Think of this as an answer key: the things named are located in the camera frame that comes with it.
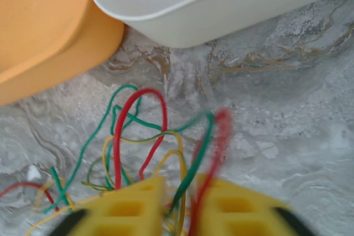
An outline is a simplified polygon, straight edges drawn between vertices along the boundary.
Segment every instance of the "tangled wires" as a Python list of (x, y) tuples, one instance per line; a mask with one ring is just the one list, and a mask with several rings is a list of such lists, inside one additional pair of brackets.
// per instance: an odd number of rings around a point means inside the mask
[[(135, 93), (130, 96), (130, 98), (127, 100), (126, 104), (121, 107), (119, 105), (113, 106), (113, 101), (115, 97), (118, 95), (119, 92), (121, 92), (123, 89), (130, 88), (135, 90)], [(162, 125), (157, 125), (154, 123), (148, 123), (146, 121), (143, 121), (138, 118), (139, 115), (139, 108), (142, 102), (142, 96), (146, 94), (153, 94), (156, 96), (156, 98), (159, 100), (161, 108), (162, 108)], [(137, 101), (136, 108), (135, 108), (135, 113), (130, 114), (129, 110), (133, 106), (133, 104)], [(228, 109), (221, 109), (219, 110), (216, 115), (214, 115), (210, 111), (205, 111), (202, 113), (199, 113), (194, 119), (189, 120), (185, 125), (179, 128), (173, 128), (173, 129), (168, 129), (168, 116), (167, 116), (167, 108), (166, 108), (166, 103), (161, 95), (161, 93), (153, 88), (144, 88), (141, 90), (138, 90), (135, 86), (133, 85), (125, 85), (120, 87), (112, 96), (112, 98), (109, 101), (107, 110), (101, 119), (100, 123), (98, 124), (96, 130), (94, 133), (88, 138), (86, 143), (83, 145), (79, 158), (77, 160), (77, 165), (74, 168), (74, 171), (72, 175), (70, 176), (68, 182), (64, 185), (63, 182), (59, 181), (59, 177), (55, 171), (55, 169), (52, 167), (51, 168), (51, 173), (54, 179), (54, 182), (56, 183), (58, 190), (59, 190), (59, 196), (56, 202), (50, 201), (51, 205), (47, 207), (44, 210), (44, 213), (48, 213), (50, 210), (58, 207), (58, 204), (61, 201), (64, 201), (64, 203), (68, 206), (65, 209), (73, 209), (77, 203), (73, 203), (72, 200), (67, 196), (67, 189), (69, 186), (72, 184), (78, 169), (80, 168), (80, 165), (82, 163), (83, 157), (84, 157), (84, 152), (89, 146), (89, 144), (92, 142), (94, 137), (97, 135), (97, 133), (101, 130), (104, 122), (106, 121), (108, 115), (112, 112), (112, 125), (111, 125), (111, 131), (110, 131), (110, 137), (106, 140), (103, 149), (102, 149), (102, 157), (96, 159), (92, 165), (88, 169), (88, 174), (86, 181), (83, 181), (82, 183), (84, 185), (88, 185), (92, 187), (93, 189), (99, 190), (101, 194), (99, 196), (105, 196), (106, 193), (111, 192), (112, 190), (119, 190), (121, 188), (121, 179), (123, 176), (123, 179), (127, 185), (132, 184), (132, 179), (130, 176), (127, 174), (127, 172), (124, 170), (122, 164), (121, 164), (121, 155), (120, 155), (120, 142), (121, 141), (126, 141), (129, 143), (147, 143), (150, 141), (154, 141), (155, 143), (153, 144), (145, 162), (141, 166), (139, 170), (139, 177), (141, 180), (144, 180), (144, 170), (146, 167), (149, 165), (150, 161), (152, 160), (152, 157), (154, 153), (156, 152), (157, 148), (163, 141), (163, 138), (166, 135), (173, 135), (176, 137), (178, 141), (178, 150), (171, 150), (169, 151), (162, 161), (158, 164), (158, 167), (156, 168), (154, 174), (158, 174), (158, 171), (160, 168), (163, 166), (163, 164), (167, 161), (167, 159), (172, 156), (176, 155), (179, 158), (180, 161), (180, 174), (181, 174), (181, 183), (177, 187), (174, 196), (172, 197), (171, 201), (167, 204), (166, 206), (166, 211), (165, 211), (165, 221), (168, 227), (168, 230), (171, 231), (174, 235), (180, 235), (183, 231), (183, 225), (184, 225), (184, 217), (185, 217), (185, 208), (186, 208), (186, 190), (189, 188), (191, 185), (198, 168), (204, 158), (204, 155), (206, 153), (206, 150), (210, 144), (211, 138), (213, 136), (213, 132), (215, 128), (217, 128), (217, 134), (215, 137), (215, 144), (216, 144), (216, 152), (215, 156), (213, 159), (213, 163), (210, 167), (210, 171), (208, 173), (207, 178), (205, 178), (204, 183), (200, 185), (200, 187), (194, 192), (191, 191), (189, 194), (191, 196), (191, 226), (189, 230), (189, 236), (192, 236), (195, 234), (195, 226), (196, 222), (200, 213), (201, 209), (201, 202), (203, 199), (203, 196), (205, 194), (205, 191), (207, 188), (210, 186), (212, 177), (216, 174), (218, 168), (220, 167), (221, 164), (221, 158), (224, 155), (227, 147), (228, 147), (228, 140), (232, 134), (232, 119), (231, 119), (231, 113), (229, 112)], [(183, 144), (182, 144), (182, 139), (179, 133), (182, 131), (194, 126), (197, 123), (200, 123), (203, 119), (207, 119), (208, 124), (207, 128), (204, 132), (204, 136), (202, 137), (201, 140), (199, 140), (197, 147), (195, 148), (194, 151), (194, 156), (191, 162), (191, 166), (189, 169), (187, 169), (186, 165), (186, 160), (184, 158), (184, 149), (183, 149)], [(148, 128), (153, 128), (156, 130), (159, 130), (160, 133), (149, 138), (149, 139), (143, 139), (143, 140), (131, 140), (131, 139), (126, 139), (122, 137), (122, 132), (132, 124), (132, 122), (139, 123), (140, 125), (143, 125)], [(113, 160), (114, 162), (114, 181), (112, 180), (112, 177), (109, 175), (109, 169), (110, 169), (110, 161)], [(102, 161), (103, 163), (103, 169), (105, 172), (105, 183), (106, 185), (102, 184), (94, 184), (90, 182), (90, 173), (92, 172), (92, 168), (95, 164), (98, 162)], [(179, 209), (179, 215), (175, 214), (175, 210)], [(176, 218), (176, 225), (171, 225), (171, 218)]]

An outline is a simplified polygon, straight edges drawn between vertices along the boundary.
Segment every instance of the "yellow wire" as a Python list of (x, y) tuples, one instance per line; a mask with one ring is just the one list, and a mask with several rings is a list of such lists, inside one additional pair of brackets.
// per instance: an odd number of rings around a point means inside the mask
[[(170, 230), (170, 232), (173, 232), (173, 231), (174, 231), (174, 227), (173, 227), (173, 225), (172, 225), (171, 222), (167, 221), (167, 222), (166, 222), (166, 225), (167, 225), (168, 229)], [(182, 230), (182, 235), (183, 235), (183, 236), (187, 236), (187, 231), (183, 229), (183, 230)]]
[[(107, 195), (109, 193), (111, 193), (113, 191), (110, 191), (110, 192), (105, 192), (103, 193), (103, 195)], [(83, 200), (80, 200), (80, 201), (77, 201), (76, 204), (83, 204), (83, 203), (86, 203), (88, 201), (92, 201), (98, 197), (101, 197), (102, 195), (95, 195), (95, 196), (91, 196), (89, 198), (86, 198), (86, 199), (83, 199)], [(31, 232), (38, 226), (42, 225), (43, 223), (55, 218), (56, 216), (58, 216), (59, 214), (62, 214), (63, 212), (67, 211), (68, 209), (71, 209), (72, 206), (67, 206), (65, 208), (62, 208), (61, 210), (57, 211), (57, 212), (54, 212), (54, 214), (52, 214), (51, 216), (49, 216), (48, 218), (45, 218), (43, 220), (41, 220), (40, 222), (34, 224), (26, 233), (26, 236), (30, 236)]]
[[(176, 192), (176, 190), (177, 190), (177, 187), (175, 187), (175, 186), (168, 186), (168, 187), (166, 187), (166, 190), (167, 191), (174, 191), (174, 192)], [(173, 199), (173, 196), (172, 195), (170, 195), (169, 193), (166, 193), (166, 201), (167, 202), (172, 202), (172, 199)]]
[[(64, 179), (60, 177), (59, 180), (60, 180), (61, 186), (62, 186), (62, 187), (65, 186)], [(51, 180), (51, 181), (47, 182), (45, 185), (43, 185), (43, 186), (38, 190), (38, 193), (37, 193), (37, 195), (36, 195), (36, 198), (35, 198), (35, 201), (34, 201), (34, 204), (33, 204), (35, 212), (37, 212), (38, 209), (39, 209), (40, 201), (41, 201), (41, 199), (42, 199), (42, 197), (43, 197), (44, 191), (47, 190), (47, 189), (48, 189), (50, 186), (52, 186), (53, 184), (55, 184), (55, 181), (54, 181), (54, 180)], [(68, 200), (69, 205), (71, 206), (71, 208), (72, 208), (73, 210), (75, 210), (75, 204), (74, 204), (74, 202), (72, 201), (71, 197), (70, 197), (69, 195), (66, 195), (65, 197), (67, 198), (67, 200)]]
[[(64, 179), (63, 179), (63, 178), (59, 178), (59, 180), (60, 180), (61, 186), (64, 187), (64, 186), (65, 186)], [(75, 211), (75, 209), (76, 209), (76, 208), (75, 208), (75, 204), (74, 204), (74, 202), (71, 200), (71, 197), (70, 197), (68, 194), (66, 194), (65, 197), (66, 197), (67, 201), (69, 202), (69, 206), (71, 206), (71, 209)]]
[(37, 195), (35, 197), (35, 200), (34, 200), (34, 204), (33, 204), (33, 207), (34, 207), (34, 212), (37, 213), (38, 212), (38, 209), (39, 209), (39, 205), (40, 205), (40, 201), (43, 197), (43, 194), (44, 194), (44, 191), (47, 190), (50, 186), (52, 186), (53, 184), (55, 184), (55, 181), (54, 180), (51, 180), (49, 182), (47, 182), (45, 185), (43, 185), (37, 192)]
[[(183, 178), (185, 177), (185, 175), (187, 174), (187, 167), (186, 167), (186, 163), (185, 160), (183, 158), (183, 155), (180, 151), (177, 150), (171, 150), (169, 151), (162, 159), (162, 161), (159, 163), (159, 165), (157, 166), (156, 170), (154, 171), (153, 175), (156, 175), (159, 170), (161, 169), (161, 167), (166, 163), (167, 159), (172, 156), (172, 155), (177, 155), (180, 159), (180, 171), (181, 171), (181, 180), (183, 180)], [(183, 230), (183, 223), (184, 223), (184, 215), (185, 215), (185, 207), (186, 207), (186, 194), (184, 193), (182, 195), (181, 198), (182, 202), (181, 202), (181, 210), (180, 210), (180, 217), (179, 217), (179, 223), (178, 223), (178, 227), (176, 230), (176, 234), (180, 235), (181, 231)]]
[[(157, 174), (157, 172), (161, 169), (161, 167), (165, 164), (165, 162), (167, 161), (168, 157), (175, 154), (180, 158), (180, 171), (181, 171), (181, 180), (183, 180), (183, 178), (185, 177), (186, 173), (187, 173), (187, 169), (186, 169), (186, 163), (184, 161), (184, 157), (183, 157), (183, 143), (182, 143), (182, 137), (180, 136), (180, 134), (178, 134), (177, 132), (174, 131), (165, 131), (164, 133), (166, 134), (171, 134), (173, 136), (176, 137), (177, 142), (178, 142), (178, 151), (177, 150), (172, 150), (170, 152), (168, 152), (162, 159), (162, 161), (159, 163), (158, 167), (156, 168), (154, 175)], [(107, 150), (107, 146), (110, 143), (110, 141), (114, 138), (114, 136), (110, 136), (106, 139), (104, 145), (103, 145), (103, 149), (102, 149), (102, 163), (103, 163), (103, 169), (105, 170), (105, 173), (107, 175), (108, 181), (110, 182), (110, 184), (112, 186), (114, 186), (112, 179), (110, 178), (110, 175), (108, 174), (108, 170), (106, 168), (106, 150)], [(148, 139), (148, 140), (130, 140), (130, 139), (125, 139), (125, 138), (121, 138), (122, 141), (124, 142), (128, 142), (128, 143), (140, 143), (140, 144), (144, 144), (144, 143), (148, 143), (153, 141), (155, 138), (153, 139)], [(181, 210), (180, 210), (180, 221), (177, 227), (177, 235), (180, 235), (182, 229), (183, 229), (183, 223), (184, 223), (184, 215), (185, 215), (185, 204), (186, 204), (186, 196), (185, 194), (182, 196), (181, 198), (182, 202), (181, 202)]]
[(114, 135), (110, 136), (109, 138), (106, 139), (104, 145), (103, 145), (103, 149), (102, 149), (102, 163), (103, 163), (103, 169), (105, 171), (105, 174), (108, 178), (108, 181), (110, 183), (111, 186), (114, 187), (114, 183), (112, 181), (112, 178), (110, 177), (110, 174), (108, 173), (107, 167), (106, 167), (106, 150), (107, 150), (107, 146), (110, 143), (110, 141), (114, 138)]
[[(182, 138), (181, 136), (174, 132), (174, 131), (165, 131), (168, 134), (174, 135), (177, 138), (178, 141), (178, 148), (179, 150), (171, 150), (169, 151), (162, 159), (162, 161), (159, 163), (158, 167), (156, 168), (156, 170), (154, 171), (154, 175), (156, 175), (158, 173), (158, 171), (161, 169), (161, 167), (166, 163), (167, 159), (172, 156), (172, 155), (177, 155), (180, 159), (180, 172), (181, 172), (181, 179), (183, 180), (183, 178), (185, 177), (186, 173), (187, 173), (187, 168), (186, 168), (186, 163), (183, 157), (183, 145), (182, 145)], [(114, 138), (114, 136), (110, 136), (109, 138), (107, 138), (107, 140), (105, 141), (104, 145), (103, 145), (103, 149), (102, 149), (102, 163), (103, 163), (103, 169), (105, 170), (105, 173), (108, 177), (108, 181), (110, 182), (111, 185), (113, 184), (112, 179), (110, 178), (109, 174), (108, 174), (108, 170), (106, 168), (106, 149), (107, 146), (109, 144), (109, 142)], [(121, 138), (122, 141), (128, 142), (128, 143), (148, 143), (150, 141), (153, 141), (154, 139), (149, 139), (149, 140), (129, 140), (129, 139), (125, 139), (125, 138)], [(86, 198), (84, 200), (80, 200), (78, 201), (76, 204), (83, 204), (87, 201), (90, 200), (94, 200), (98, 197), (101, 197), (101, 195), (96, 195), (96, 196), (92, 196), (89, 198)], [(186, 232), (183, 230), (183, 223), (184, 223), (184, 215), (185, 215), (185, 202), (186, 202), (186, 194), (184, 193), (182, 198), (181, 198), (182, 202), (181, 202), (181, 210), (180, 210), (180, 219), (179, 219), (179, 224), (176, 230), (177, 235), (180, 235), (181, 233), (183, 233), (183, 235), (186, 235)], [(75, 208), (75, 204), (73, 203), (73, 201), (68, 198), (68, 201), (70, 203), (69, 206), (61, 209), (60, 211), (55, 212), (54, 214), (52, 214), (51, 216), (49, 216), (48, 218), (43, 219), (42, 221), (34, 224), (27, 232), (26, 236), (30, 236), (31, 232), (38, 226), (42, 225), (43, 223), (53, 219), (54, 217), (58, 216), (59, 214), (63, 213), (64, 211), (68, 210), (68, 209), (74, 209)]]
[(101, 187), (99, 185), (94, 185), (93, 183), (90, 183), (90, 182), (82, 181), (81, 183), (85, 186), (96, 189), (98, 191), (109, 191), (109, 189), (107, 187)]
[[(177, 141), (178, 141), (178, 146), (179, 146), (179, 151), (183, 154), (183, 145), (182, 145), (182, 137), (180, 136), (180, 134), (174, 132), (174, 131), (164, 131), (164, 133), (166, 134), (171, 134), (171, 135), (174, 135), (176, 138), (177, 138)], [(103, 144), (103, 149), (102, 149), (102, 163), (103, 163), (103, 169), (105, 171), (105, 174), (108, 178), (108, 181), (110, 183), (111, 186), (114, 186), (114, 183), (113, 183), (113, 180), (112, 178), (110, 177), (109, 173), (108, 173), (108, 169), (106, 168), (106, 150), (107, 150), (107, 147), (108, 147), (108, 144), (110, 143), (110, 141), (112, 141), (112, 139), (114, 138), (114, 135), (108, 137), (105, 141), (105, 143)], [(152, 139), (147, 139), (147, 140), (130, 140), (130, 139), (126, 139), (126, 138), (121, 138), (121, 141), (124, 141), (124, 142), (127, 142), (127, 143), (138, 143), (138, 144), (144, 144), (144, 143), (148, 143), (148, 142), (151, 142), (151, 141), (154, 141), (156, 138), (152, 138)], [(128, 173), (126, 172), (126, 175), (129, 179), (129, 182), (132, 183), (132, 180), (130, 178), (130, 176), (128, 175)]]

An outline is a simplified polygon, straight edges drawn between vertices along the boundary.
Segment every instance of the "green wire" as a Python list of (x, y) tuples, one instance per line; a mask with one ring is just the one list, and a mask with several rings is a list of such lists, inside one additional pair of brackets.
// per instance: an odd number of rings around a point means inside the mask
[(90, 175), (92, 173), (92, 170), (93, 170), (93, 167), (100, 162), (100, 160), (102, 160), (102, 157), (98, 157), (96, 160), (93, 161), (93, 163), (91, 163), (89, 169), (88, 169), (88, 172), (87, 172), (87, 175), (86, 175), (86, 181), (88, 183), (91, 183), (90, 182)]
[[(112, 147), (113, 147), (113, 144), (111, 143), (110, 146), (108, 147), (108, 152), (107, 152), (107, 155), (106, 155), (106, 168), (107, 168), (107, 172), (110, 170), (110, 156), (111, 156), (111, 152), (112, 152)], [(126, 174), (126, 171), (124, 170), (123, 166), (121, 165), (121, 172), (122, 172), (122, 175), (123, 175), (123, 178), (127, 184), (127, 186), (131, 185), (131, 182), (129, 181), (129, 178)]]
[[(119, 111), (122, 110), (122, 107), (120, 106), (115, 106), (117, 107), (116, 109), (118, 109)], [(185, 123), (183, 126), (181, 126), (180, 128), (175, 128), (175, 129), (168, 129), (169, 131), (174, 131), (174, 132), (182, 132), (185, 129), (188, 129), (190, 127), (192, 127), (193, 125), (197, 124), (205, 115), (207, 112), (200, 112), (195, 118), (189, 120), (187, 123)], [(145, 122), (144, 120), (139, 119), (137, 116), (134, 116), (130, 113), (128, 113), (128, 118), (130, 119), (130, 121), (134, 121), (137, 122), (138, 124), (141, 124), (145, 127), (149, 127), (149, 128), (153, 128), (153, 129), (157, 129), (159, 131), (161, 131), (162, 127), (159, 126), (158, 124), (153, 124), (153, 123), (148, 123)]]
[(189, 185), (192, 183), (192, 180), (193, 180), (195, 174), (197, 173), (200, 163), (205, 155), (205, 151), (206, 151), (209, 141), (211, 139), (214, 124), (215, 124), (215, 118), (214, 118), (214, 115), (212, 114), (212, 112), (207, 112), (206, 117), (209, 120), (209, 126), (206, 131), (205, 137), (203, 139), (202, 146), (201, 146), (201, 148), (194, 160), (194, 163), (191, 165), (186, 176), (184, 177), (183, 181), (181, 182), (181, 184), (179, 185), (179, 187), (176, 191), (176, 194), (172, 200), (172, 205), (171, 205), (171, 208), (169, 211), (169, 215), (172, 213), (173, 209), (177, 206), (178, 201), (181, 199), (182, 195), (185, 193), (185, 191), (187, 190)]
[(173, 230), (171, 233), (169, 233), (169, 231), (167, 230), (167, 232), (168, 232), (171, 236), (176, 236), (176, 228), (177, 228), (177, 226), (178, 226), (178, 219), (180, 218), (180, 216), (179, 216), (180, 205), (182, 205), (182, 204), (180, 204), (180, 202), (177, 202), (177, 206), (176, 206), (176, 219), (175, 219), (175, 221), (174, 221), (174, 226), (173, 226), (174, 230)]
[(61, 200), (64, 199), (66, 190), (68, 189), (68, 187), (69, 187), (69, 186), (71, 185), (71, 183), (73, 182), (73, 180), (74, 180), (74, 178), (75, 178), (75, 176), (76, 176), (76, 174), (77, 174), (77, 171), (79, 170), (79, 168), (80, 168), (80, 166), (81, 166), (82, 159), (84, 158), (84, 152), (85, 152), (85, 150), (87, 149), (88, 145), (92, 142), (93, 138), (94, 138), (94, 137), (97, 135), (97, 133), (101, 130), (101, 128), (102, 128), (104, 122), (106, 121), (106, 119), (107, 119), (107, 117), (108, 117), (108, 115), (109, 115), (109, 113), (110, 113), (110, 110), (111, 110), (112, 105), (113, 105), (113, 100), (114, 100), (114, 98), (116, 97), (116, 95), (117, 95), (118, 93), (120, 93), (121, 90), (123, 90), (123, 89), (125, 89), (125, 88), (132, 88), (132, 89), (134, 89), (135, 91), (138, 90), (138, 88), (137, 88), (136, 86), (133, 86), (133, 85), (124, 85), (124, 86), (120, 87), (119, 89), (117, 89), (117, 90), (114, 92), (114, 94), (112, 95), (112, 97), (111, 97), (111, 99), (110, 99), (110, 102), (109, 102), (109, 104), (108, 104), (108, 107), (107, 107), (107, 110), (106, 110), (105, 115), (102, 117), (102, 119), (101, 119), (100, 123), (98, 124), (98, 126), (97, 126), (96, 130), (94, 131), (94, 133), (88, 138), (88, 140), (86, 141), (86, 143), (83, 145), (83, 147), (82, 147), (82, 149), (81, 149), (81, 152), (80, 152), (80, 155), (79, 155), (79, 159), (78, 159), (77, 164), (76, 164), (76, 166), (75, 166), (75, 168), (74, 168), (74, 172), (72, 173), (70, 179), (69, 179), (68, 182), (66, 183), (65, 187), (63, 188), (63, 190), (60, 192), (58, 200), (57, 200), (54, 204), (52, 204), (52, 205), (50, 205), (49, 207), (47, 207), (47, 208), (43, 211), (44, 214), (47, 214), (50, 210), (52, 210), (54, 207), (56, 207), (56, 206), (59, 204), (59, 202), (60, 202)]
[(82, 181), (81, 183), (82, 183), (83, 185), (88, 186), (88, 187), (90, 187), (90, 188), (92, 188), (92, 189), (95, 189), (95, 190), (97, 190), (97, 191), (108, 191), (108, 187), (107, 187), (107, 186), (104, 186), (104, 185), (95, 185), (95, 184), (93, 184), (93, 183), (88, 183), (88, 182), (86, 182), (86, 181)]
[[(58, 187), (59, 192), (61, 193), (63, 191), (63, 188), (61, 187), (59, 176), (57, 175), (54, 167), (50, 167), (50, 172), (53, 175), (53, 179), (56, 183), (56, 186)], [(64, 200), (65, 205), (67, 205), (67, 206), (70, 205), (66, 197), (64, 197), (63, 200)]]
[[(44, 210), (44, 213), (47, 214), (48, 211), (50, 211), (51, 209), (53, 209), (54, 207), (56, 207), (58, 205), (58, 203), (64, 199), (65, 197), (65, 192), (67, 190), (67, 188), (71, 185), (71, 183), (73, 182), (76, 174), (77, 174), (77, 171), (79, 170), (79, 167), (81, 165), (81, 162), (82, 162), (82, 159), (84, 157), (84, 152), (86, 150), (86, 148), (88, 147), (88, 145), (91, 143), (91, 141), (93, 140), (93, 138), (97, 135), (97, 133), (101, 130), (104, 122), (106, 121), (109, 113), (110, 113), (110, 109), (112, 107), (112, 104), (113, 104), (113, 100), (114, 98), (116, 97), (116, 95), (123, 89), (125, 88), (132, 88), (134, 89), (135, 91), (138, 90), (138, 88), (136, 86), (133, 86), (133, 85), (124, 85), (122, 87), (120, 87), (118, 90), (115, 91), (115, 93), (112, 95), (111, 99), (110, 99), (110, 102), (108, 104), (108, 107), (107, 107), (107, 110), (106, 110), (106, 113), (105, 115), (103, 116), (103, 118), (101, 119), (98, 127), (96, 128), (96, 130), (94, 131), (94, 133), (89, 137), (89, 139), (86, 141), (86, 143), (83, 145), (82, 149), (81, 149), (81, 153), (80, 153), (80, 156), (79, 156), (79, 159), (77, 161), (77, 165), (76, 167), (74, 168), (74, 172), (72, 173), (69, 181), (66, 183), (65, 187), (60, 191), (60, 194), (59, 194), (59, 198), (58, 200), (52, 204), (51, 206), (49, 206), (48, 208), (46, 208)], [(141, 104), (141, 98), (138, 99), (138, 102), (137, 102), (137, 105), (136, 105), (136, 113), (134, 115), (128, 113), (127, 116), (128, 118), (130, 119), (123, 127), (123, 129), (125, 129), (127, 126), (129, 126), (133, 121), (145, 126), (145, 127), (149, 127), (149, 128), (154, 128), (154, 129), (157, 129), (157, 130), (161, 130), (161, 126), (157, 125), (157, 124), (153, 124), (153, 123), (148, 123), (148, 122), (145, 122), (139, 118), (137, 118), (137, 115), (139, 114), (139, 107), (140, 107), (140, 104)], [(114, 126), (115, 126), (115, 123), (116, 123), (116, 117), (117, 117), (117, 110), (121, 111), (122, 110), (122, 107), (121, 106), (114, 106), (113, 107), (113, 119), (112, 119), (112, 125), (111, 125), (111, 134), (113, 135), (114, 134)], [(193, 163), (192, 167), (190, 168), (190, 170), (188, 171), (187, 175), (185, 176), (185, 178), (183, 179), (182, 183), (180, 184), (180, 186), (178, 187), (178, 190), (176, 192), (176, 195), (173, 199), (173, 204), (171, 206), (171, 209), (170, 209), (170, 213), (171, 211), (173, 210), (173, 208), (176, 206), (176, 204), (178, 204), (178, 200), (182, 197), (182, 194), (186, 191), (186, 189), (188, 188), (188, 186), (190, 185), (190, 183), (192, 182), (193, 178), (194, 178), (194, 175), (196, 174), (198, 168), (199, 168), (199, 165), (201, 163), (201, 160), (202, 158), (204, 157), (204, 153), (206, 151), (206, 148), (207, 148), (207, 145), (210, 141), (210, 137), (211, 137), (211, 133), (212, 133), (212, 128), (214, 126), (214, 116), (211, 112), (202, 112), (202, 113), (199, 113), (197, 115), (197, 117), (195, 117), (194, 119), (191, 119), (189, 120), (185, 125), (183, 125), (182, 127), (180, 128), (176, 128), (176, 129), (170, 129), (171, 131), (175, 131), (175, 132), (182, 132), (183, 130), (189, 128), (189, 127), (192, 127), (193, 125), (195, 125), (196, 123), (198, 123), (204, 116), (207, 116), (207, 118), (209, 119), (209, 127), (208, 127), (208, 130), (207, 130), (207, 133), (206, 133), (206, 136), (204, 138), (204, 141), (203, 141), (203, 144), (202, 144), (202, 147), (201, 147), (201, 150), (200, 152), (198, 153), (197, 157), (196, 157), (196, 160), (195, 162)], [(160, 133), (156, 136), (153, 136), (149, 139), (145, 139), (145, 140), (151, 140), (153, 138), (156, 138), (156, 137), (159, 137), (161, 135), (165, 135), (165, 133)], [(113, 145), (111, 144), (110, 147), (108, 148), (108, 151), (107, 151), (107, 156), (106, 156), (106, 166), (107, 166), (107, 169), (109, 170), (109, 165), (110, 165), (110, 154), (112, 152), (112, 147)], [(122, 175), (126, 181), (126, 183), (128, 184), (129, 183), (129, 179), (128, 177), (126, 176), (126, 173), (124, 171), (124, 169), (121, 167), (121, 171), (122, 171)], [(113, 189), (113, 187), (109, 184), (108, 182), (108, 178), (106, 177), (106, 184), (108, 186), (108, 189)]]
[[(118, 110), (121, 110), (122, 108), (120, 106), (115, 106), (117, 107), (116, 109)], [(137, 109), (136, 111), (136, 116), (132, 116), (131, 114), (128, 113), (128, 118), (130, 119), (130, 121), (135, 121), (141, 125), (144, 125), (146, 127), (150, 127), (150, 128), (154, 128), (154, 129), (157, 129), (157, 130), (161, 130), (162, 128), (157, 125), (157, 124), (152, 124), (152, 123), (148, 123), (148, 122), (145, 122), (139, 118), (137, 118), (137, 115), (138, 115), (138, 112), (139, 112), (139, 109)], [(169, 129), (169, 131), (174, 131), (174, 132), (182, 132), (184, 131), (185, 129), (188, 129), (190, 127), (192, 127), (193, 125), (197, 124), (199, 121), (201, 121), (201, 119), (207, 115), (207, 112), (200, 112), (195, 118), (189, 120), (185, 125), (181, 126), (180, 128), (176, 128), (176, 129)], [(111, 134), (114, 135), (114, 121), (115, 121), (115, 118), (116, 117), (116, 114), (115, 112), (113, 111), (113, 124), (111, 126)], [(166, 135), (166, 133), (161, 133), (161, 134), (157, 134), (149, 139), (143, 139), (143, 140), (131, 140), (129, 139), (130, 141), (132, 142), (140, 142), (140, 141), (145, 141), (145, 140), (152, 140), (156, 137), (160, 137), (162, 135)], [(107, 168), (107, 171), (110, 170), (110, 156), (111, 156), (111, 153), (112, 153), (112, 148), (113, 148), (113, 145), (111, 144), (107, 150), (107, 155), (106, 155), (106, 168)], [(126, 176), (126, 173), (124, 172), (124, 170), (122, 169), (122, 175), (123, 175), (123, 178), (124, 180), (126, 181), (127, 185), (128, 185), (128, 182), (129, 182), (129, 179), (128, 177)], [(106, 177), (106, 184), (108, 187), (111, 187), (109, 181), (108, 181), (108, 178)]]

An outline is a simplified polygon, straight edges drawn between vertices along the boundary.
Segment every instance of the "yellow plastic part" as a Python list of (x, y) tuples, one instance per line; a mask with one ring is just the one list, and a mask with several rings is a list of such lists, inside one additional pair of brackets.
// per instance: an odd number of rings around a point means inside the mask
[(92, 0), (0, 0), (0, 106), (104, 62), (123, 31)]
[(156, 176), (80, 206), (90, 211), (70, 236), (162, 235), (165, 181)]
[[(198, 175), (201, 184), (205, 175)], [(272, 207), (288, 208), (261, 193), (215, 179), (204, 198), (198, 236), (296, 236)]]

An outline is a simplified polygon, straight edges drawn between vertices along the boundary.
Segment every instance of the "orange plastic bin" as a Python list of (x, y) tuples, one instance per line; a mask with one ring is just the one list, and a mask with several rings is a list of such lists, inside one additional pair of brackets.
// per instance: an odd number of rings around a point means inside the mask
[(92, 0), (0, 0), (0, 105), (104, 62), (123, 30)]

